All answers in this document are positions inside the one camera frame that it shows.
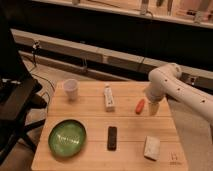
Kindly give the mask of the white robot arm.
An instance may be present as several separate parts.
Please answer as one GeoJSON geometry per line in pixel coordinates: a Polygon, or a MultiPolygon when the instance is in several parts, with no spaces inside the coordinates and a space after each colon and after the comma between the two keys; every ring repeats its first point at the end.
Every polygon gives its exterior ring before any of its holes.
{"type": "Polygon", "coordinates": [[[182,82],[181,75],[181,67],[176,63],[168,63],[151,70],[148,75],[150,83],[145,89],[147,99],[151,103],[157,103],[168,94],[213,125],[213,95],[182,82]]]}

